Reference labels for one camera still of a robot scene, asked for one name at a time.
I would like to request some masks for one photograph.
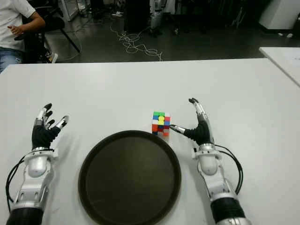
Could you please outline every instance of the hand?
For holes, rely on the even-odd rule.
[[[45,105],[34,122],[32,130],[32,149],[38,147],[50,148],[51,142],[57,137],[58,133],[69,120],[68,116],[64,116],[53,127],[50,126],[55,122],[55,120],[50,120],[46,124],[48,118],[52,115],[52,111],[49,111],[51,106],[51,103]]]
[[[171,124],[170,129],[177,133],[183,134],[184,136],[196,141],[198,145],[206,143],[214,143],[212,133],[210,131],[210,122],[201,104],[195,98],[189,98],[190,103],[196,108],[198,126],[194,129],[186,129],[177,125]]]
[[[8,28],[10,29],[10,31],[14,34],[14,35],[20,35],[23,34],[23,29],[22,26],[8,26]]]

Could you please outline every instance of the white t-shirt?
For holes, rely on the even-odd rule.
[[[24,41],[15,41],[8,26],[22,25],[22,15],[29,18],[35,9],[27,0],[0,0],[0,47],[24,51]]]

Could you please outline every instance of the round tray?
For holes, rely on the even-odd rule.
[[[89,216],[103,225],[151,225],[172,208],[181,173],[171,147],[143,131],[98,143],[81,167],[78,190]]]

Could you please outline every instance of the person's arm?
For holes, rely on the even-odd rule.
[[[31,22],[23,24],[21,26],[8,26],[11,32],[15,35],[20,35],[27,31],[36,31],[45,26],[45,21],[43,18],[37,13],[34,12],[30,18],[32,19]]]

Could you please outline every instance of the robotic arm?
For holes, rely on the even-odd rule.
[[[15,166],[17,169],[21,162],[26,164],[24,181],[12,203],[7,225],[40,225],[42,223],[48,188],[54,176],[53,162],[58,157],[58,151],[50,149],[50,144],[68,122],[68,116],[64,116],[55,126],[50,127],[55,122],[51,120],[46,123],[52,115],[52,111],[49,111],[51,106],[52,104],[45,105],[38,114],[32,131],[32,151]],[[7,201],[12,202],[9,195],[11,174],[12,172],[8,176],[6,188]]]
[[[193,152],[193,158],[198,160],[198,172],[205,181],[216,224],[251,225],[245,217],[235,191],[224,177],[221,156],[215,149],[207,114],[195,98],[190,98],[189,102],[196,108],[198,126],[191,130],[176,125],[170,125],[170,128],[196,141],[199,145],[199,149]]]

